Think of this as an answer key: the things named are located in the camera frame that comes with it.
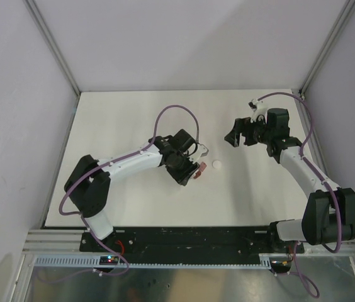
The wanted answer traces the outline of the red pill organizer box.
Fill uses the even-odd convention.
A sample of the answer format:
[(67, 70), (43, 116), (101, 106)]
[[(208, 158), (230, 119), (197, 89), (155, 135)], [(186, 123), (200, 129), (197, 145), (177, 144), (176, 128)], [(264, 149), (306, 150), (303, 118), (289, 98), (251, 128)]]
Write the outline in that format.
[(193, 176), (193, 179), (199, 178), (202, 175), (203, 171), (206, 169), (206, 167), (207, 167), (207, 164), (205, 162), (201, 162), (198, 169), (196, 170), (196, 172)]

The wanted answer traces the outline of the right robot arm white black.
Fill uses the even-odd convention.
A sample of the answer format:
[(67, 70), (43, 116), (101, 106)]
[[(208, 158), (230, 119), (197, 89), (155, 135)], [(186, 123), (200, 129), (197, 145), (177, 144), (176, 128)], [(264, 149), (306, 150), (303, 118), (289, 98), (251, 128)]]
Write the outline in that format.
[(355, 239), (355, 191), (342, 188), (329, 179), (301, 149), (301, 141), (290, 135), (289, 112), (273, 108), (266, 115), (237, 118), (224, 140), (238, 147), (244, 138), (246, 146), (264, 144), (266, 151), (284, 167), (307, 197), (302, 219), (276, 221), (274, 232), (267, 236), (268, 247), (282, 252), (290, 242), (323, 245), (336, 253), (344, 241)]

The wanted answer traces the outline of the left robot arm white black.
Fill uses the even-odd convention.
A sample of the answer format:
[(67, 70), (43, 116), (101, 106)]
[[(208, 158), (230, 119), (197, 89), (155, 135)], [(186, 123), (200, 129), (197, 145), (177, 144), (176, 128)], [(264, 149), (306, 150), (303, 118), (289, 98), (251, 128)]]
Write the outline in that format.
[(112, 184), (164, 166), (179, 185), (185, 186), (201, 174), (205, 164), (200, 159), (207, 153), (206, 146), (181, 129), (175, 135), (151, 138), (144, 148), (116, 159), (99, 161), (85, 155), (64, 185), (65, 199), (69, 198), (78, 209), (77, 213), (94, 235), (95, 246), (108, 251), (116, 242), (113, 225), (105, 213)]

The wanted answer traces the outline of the white bottle cap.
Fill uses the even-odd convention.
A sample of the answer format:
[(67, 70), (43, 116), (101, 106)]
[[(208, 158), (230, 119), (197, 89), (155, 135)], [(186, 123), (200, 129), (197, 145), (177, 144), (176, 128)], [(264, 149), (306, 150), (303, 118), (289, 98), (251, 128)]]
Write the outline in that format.
[(220, 170), (222, 168), (222, 162), (220, 160), (214, 160), (212, 162), (212, 167), (216, 170)]

